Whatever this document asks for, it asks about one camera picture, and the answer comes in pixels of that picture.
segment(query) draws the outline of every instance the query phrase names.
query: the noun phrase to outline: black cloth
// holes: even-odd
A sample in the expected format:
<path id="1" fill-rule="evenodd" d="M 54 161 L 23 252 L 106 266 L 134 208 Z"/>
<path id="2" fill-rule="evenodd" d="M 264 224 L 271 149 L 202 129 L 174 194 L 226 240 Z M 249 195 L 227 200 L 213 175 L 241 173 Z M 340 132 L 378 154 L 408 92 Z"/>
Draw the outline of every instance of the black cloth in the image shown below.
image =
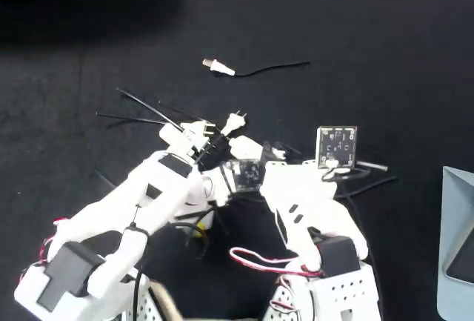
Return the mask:
<path id="1" fill-rule="evenodd" d="M 358 125 L 358 158 L 400 177 L 355 198 L 380 274 L 386 320 L 438 320 L 441 167 L 474 171 L 474 0 L 45 0 L 3 4 L 0 20 L 1 307 L 37 259 L 52 221 L 100 199 L 100 167 L 121 181 L 164 148 L 153 125 L 112 125 L 100 109 L 144 116 L 128 87 L 218 123 L 247 113 L 247 135 L 314 154 L 319 125 Z M 245 79 L 215 77 L 310 60 Z M 376 179 L 347 186 L 350 190 Z M 211 251 L 194 259 L 176 231 L 153 241 L 147 273 L 187 317 L 256 316 L 274 276 L 231 262 L 230 245 L 284 255 L 264 206 L 225 208 Z"/>

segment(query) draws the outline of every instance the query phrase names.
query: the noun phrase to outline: circuit board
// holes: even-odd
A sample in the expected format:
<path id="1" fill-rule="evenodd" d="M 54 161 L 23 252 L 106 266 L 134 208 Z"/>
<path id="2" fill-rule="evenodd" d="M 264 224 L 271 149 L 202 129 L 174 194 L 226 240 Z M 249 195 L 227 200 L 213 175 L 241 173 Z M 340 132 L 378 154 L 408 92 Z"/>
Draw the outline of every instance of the circuit board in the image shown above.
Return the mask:
<path id="1" fill-rule="evenodd" d="M 318 168 L 353 168 L 356 162 L 357 127 L 320 127 L 316 137 Z"/>

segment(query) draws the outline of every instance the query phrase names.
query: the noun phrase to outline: white plug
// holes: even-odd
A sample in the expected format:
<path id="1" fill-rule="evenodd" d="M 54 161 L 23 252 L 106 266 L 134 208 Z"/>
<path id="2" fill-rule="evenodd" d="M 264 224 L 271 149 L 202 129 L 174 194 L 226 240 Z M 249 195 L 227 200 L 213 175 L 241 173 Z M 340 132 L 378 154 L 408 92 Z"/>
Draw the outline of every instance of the white plug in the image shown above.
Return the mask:
<path id="1" fill-rule="evenodd" d="M 229 68 L 228 66 L 222 64 L 221 62 L 218 62 L 217 60 L 211 60 L 211 59 L 204 59 L 202 61 L 202 64 L 205 67 L 208 67 L 210 71 L 217 71 L 218 73 L 223 73 L 229 76 L 234 76 L 236 74 L 236 71 Z"/>
<path id="2" fill-rule="evenodd" d="M 240 127 L 245 126 L 245 116 L 246 114 L 240 116 L 238 113 L 240 111 L 237 111 L 236 113 L 231 113 L 229 115 L 229 118 L 227 119 L 227 122 L 225 124 L 225 127 L 222 128 L 221 133 L 223 136 L 229 136 L 230 132 L 233 130 L 236 130 Z"/>

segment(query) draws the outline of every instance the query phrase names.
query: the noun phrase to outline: white plastic part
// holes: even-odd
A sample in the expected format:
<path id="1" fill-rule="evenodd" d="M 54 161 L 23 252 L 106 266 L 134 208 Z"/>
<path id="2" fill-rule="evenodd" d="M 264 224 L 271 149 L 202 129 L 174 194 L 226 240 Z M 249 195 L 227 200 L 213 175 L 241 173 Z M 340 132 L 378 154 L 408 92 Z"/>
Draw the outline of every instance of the white plastic part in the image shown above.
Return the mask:
<path id="1" fill-rule="evenodd" d="M 222 171 L 224 171 L 229 186 L 226 184 Z M 223 166 L 222 170 L 221 168 L 214 168 L 211 171 L 205 171 L 202 173 L 202 176 L 203 180 L 207 182 L 207 201 L 215 200 L 217 206 L 225 206 L 229 200 L 229 195 L 236 192 L 232 171 L 228 167 Z"/>
<path id="2" fill-rule="evenodd" d="M 193 143 L 197 150 L 202 150 L 209 138 L 205 136 L 207 123 L 205 121 L 195 121 L 191 123 L 181 123 L 184 128 L 183 134 Z"/>
<path id="3" fill-rule="evenodd" d="M 221 62 L 218 62 L 215 59 L 211 62 L 210 71 L 217 71 L 218 73 L 227 74 L 229 76 L 234 76 L 236 74 L 235 70 L 229 68 Z"/>
<path id="4" fill-rule="evenodd" d="M 293 270 L 301 264 L 294 261 L 287 265 Z M 331 278 L 312 278 L 285 275 L 293 295 L 278 287 L 272 300 L 293 301 L 300 321 L 380 321 L 377 307 L 378 292 L 372 267 L 361 262 L 361 269 Z M 263 321 L 296 321 L 294 313 L 284 314 L 269 307 Z"/>
<path id="5" fill-rule="evenodd" d="M 180 132 L 172 124 L 167 123 L 163 125 L 163 128 L 159 131 L 159 136 L 170 145 L 167 148 L 168 152 L 189 161 L 190 155 L 193 154 L 193 143 L 186 135 Z"/>
<path id="6" fill-rule="evenodd" d="M 307 230 L 313 225 L 308 214 L 315 205 L 331 199 L 336 184 L 322 182 L 321 171 L 314 164 L 268 162 L 265 170 L 260 193 L 275 216 L 281 217 L 286 230 L 286 239 L 281 234 L 285 245 L 299 255 L 310 271 L 319 270 L 321 256 Z"/>
<path id="7" fill-rule="evenodd" d="M 48 261 L 67 241 L 81 242 L 107 231 L 123 232 L 133 221 L 153 234 L 187 201 L 188 193 L 202 184 L 165 167 L 159 160 L 167 152 L 156 151 L 133 169 L 128 178 L 106 197 L 87 205 L 71 219 L 58 225 L 48 251 Z M 151 184 L 162 193 L 153 200 L 146 195 Z"/>
<path id="8" fill-rule="evenodd" d="M 260 159 L 263 147 L 247 136 L 239 136 L 229 141 L 230 154 L 237 159 Z"/>
<path id="9" fill-rule="evenodd" d="M 66 292 L 53 309 L 53 312 L 50 312 L 36 302 L 49 281 L 50 278 L 44 274 L 43 267 L 32 266 L 23 276 L 14 293 L 17 302 L 43 321 L 109 320 L 121 314 L 123 310 L 132 308 L 134 281 L 119 283 L 104 299 L 96 299 L 91 295 L 75 297 Z M 148 278 L 144 275 L 140 280 L 139 291 L 143 294 L 147 289 Z"/>
<path id="10" fill-rule="evenodd" d="M 325 171 L 318 170 L 314 160 L 301 165 L 268 162 L 265 170 L 260 193 L 270 210 L 281 217 L 287 248 L 297 253 L 310 271 L 321 267 L 321 256 L 307 231 L 311 226 L 329 236 L 351 238 L 359 259 L 367 258 L 367 241 L 347 209 L 333 200 L 336 183 L 321 181 Z"/>
<path id="11" fill-rule="evenodd" d="M 229 136 L 230 132 L 239 129 L 240 127 L 245 126 L 245 117 L 240 116 L 237 113 L 231 113 L 227 122 L 221 130 L 221 134 L 224 136 Z"/>
<path id="12" fill-rule="evenodd" d="M 147 236 L 142 232 L 125 230 L 118 250 L 106 256 L 105 263 L 90 275 L 87 292 L 97 299 L 104 298 L 116 288 L 127 272 L 141 259 Z"/>
<path id="13" fill-rule="evenodd" d="M 144 233 L 127 229 L 133 217 L 136 215 L 137 228 L 152 235 L 173 220 L 177 210 L 185 206 L 191 192 L 196 196 L 199 189 L 204 190 L 201 174 L 196 167 L 188 177 L 182 176 L 160 163 L 159 160 L 165 155 L 165 151 L 153 153 L 105 198 L 86 206 L 71 219 L 57 225 L 48 260 L 57 254 L 65 242 L 81 242 L 106 231 L 123 232 L 118 250 L 106 256 L 106 262 L 90 275 L 87 284 L 90 295 L 77 298 L 65 293 L 51 313 L 36 304 L 49 278 L 41 268 L 31 267 L 16 291 L 16 299 L 25 308 L 41 320 L 81 321 L 106 320 L 130 308 L 127 303 L 132 300 L 133 284 L 124 284 L 121 280 L 141 259 L 147 242 Z M 155 199 L 146 195 L 149 184 L 161 191 Z"/>

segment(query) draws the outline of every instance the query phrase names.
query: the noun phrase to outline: white connector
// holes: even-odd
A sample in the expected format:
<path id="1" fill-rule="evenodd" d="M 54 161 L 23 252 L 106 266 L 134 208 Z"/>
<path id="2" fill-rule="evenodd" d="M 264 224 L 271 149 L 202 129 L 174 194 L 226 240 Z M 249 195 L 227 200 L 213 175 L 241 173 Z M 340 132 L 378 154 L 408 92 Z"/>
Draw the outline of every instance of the white connector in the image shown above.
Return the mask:
<path id="1" fill-rule="evenodd" d="M 222 128 L 221 133 L 223 136 L 229 136 L 230 132 L 233 130 L 237 130 L 240 127 L 245 126 L 245 115 L 240 116 L 238 113 L 240 111 L 237 111 L 236 113 L 231 113 L 229 115 L 229 118 L 227 119 L 227 122 L 225 124 L 225 127 Z"/>
<path id="2" fill-rule="evenodd" d="M 215 59 L 204 59 L 202 61 L 202 64 L 205 67 L 208 67 L 210 71 L 216 71 L 218 73 L 223 73 L 229 76 L 234 76 L 236 74 L 236 71 L 234 69 L 229 68 L 228 66 L 222 64 L 221 62 L 218 62 Z"/>
<path id="3" fill-rule="evenodd" d="M 229 141 L 230 154 L 237 159 L 260 159 L 263 147 L 247 136 L 239 136 Z"/>

